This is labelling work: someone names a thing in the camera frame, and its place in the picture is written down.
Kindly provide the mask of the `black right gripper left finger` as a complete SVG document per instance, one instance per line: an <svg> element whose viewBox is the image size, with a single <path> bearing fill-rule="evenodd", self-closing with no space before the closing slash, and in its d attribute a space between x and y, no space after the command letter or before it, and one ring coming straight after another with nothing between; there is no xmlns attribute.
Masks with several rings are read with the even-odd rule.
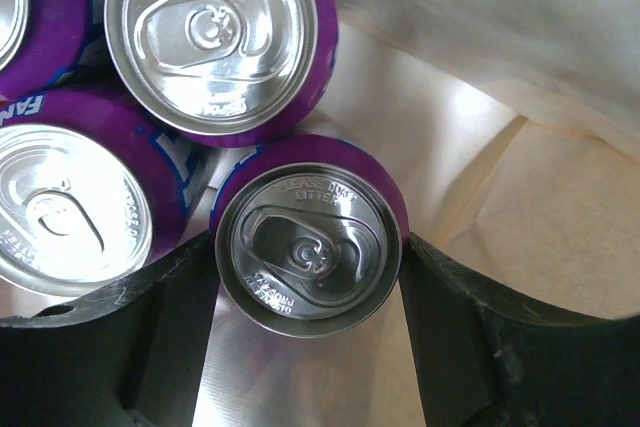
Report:
<svg viewBox="0 0 640 427"><path fill-rule="evenodd" d="M3 319L2 425L191 425L218 288L200 234L76 300Z"/></svg>

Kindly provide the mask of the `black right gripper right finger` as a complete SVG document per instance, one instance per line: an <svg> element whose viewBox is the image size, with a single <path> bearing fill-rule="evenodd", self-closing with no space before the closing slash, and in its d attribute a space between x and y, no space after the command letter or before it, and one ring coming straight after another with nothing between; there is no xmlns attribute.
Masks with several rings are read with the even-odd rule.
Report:
<svg viewBox="0 0 640 427"><path fill-rule="evenodd" d="M412 236L399 278L430 426L635 426L639 319L522 294Z"/></svg>

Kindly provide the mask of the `beige canvas tote bag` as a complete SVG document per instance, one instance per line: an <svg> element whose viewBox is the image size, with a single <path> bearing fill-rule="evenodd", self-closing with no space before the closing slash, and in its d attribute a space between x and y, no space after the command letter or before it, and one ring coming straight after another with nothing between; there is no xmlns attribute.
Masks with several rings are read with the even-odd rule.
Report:
<svg viewBox="0 0 640 427"><path fill-rule="evenodd" d="M317 133L360 147L387 170L404 198L409 240L536 300L639 319L639 0L334 2L339 39L324 94L292 129L256 145L205 145L151 114L120 78L104 24L102 69L29 94L113 83L203 148L206 183L175 249L200 234L213 244L227 151ZM22 97L1 98L1 110ZM379 309L317 338L252 321L215 265L189 426L430 426L399 283L408 244ZM75 297L1 275L1 322L130 274Z"/></svg>

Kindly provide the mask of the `purple soda can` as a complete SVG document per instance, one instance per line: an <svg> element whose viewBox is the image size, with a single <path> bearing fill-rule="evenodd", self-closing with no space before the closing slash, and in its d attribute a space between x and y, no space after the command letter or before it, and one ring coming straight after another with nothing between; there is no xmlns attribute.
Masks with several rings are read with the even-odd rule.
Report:
<svg viewBox="0 0 640 427"><path fill-rule="evenodd" d="M138 102L214 147L298 124L326 90L339 39L334 0L105 0L104 27Z"/></svg>
<svg viewBox="0 0 640 427"><path fill-rule="evenodd" d="M13 100L107 64L105 0L1 0L1 98Z"/></svg>
<svg viewBox="0 0 640 427"><path fill-rule="evenodd" d="M387 170L340 138L298 133L227 151L210 214L214 261L231 299L277 334L348 330L386 301L409 240Z"/></svg>
<svg viewBox="0 0 640 427"><path fill-rule="evenodd" d="M113 83L1 110L1 275L80 296L174 250L205 179L198 144Z"/></svg>

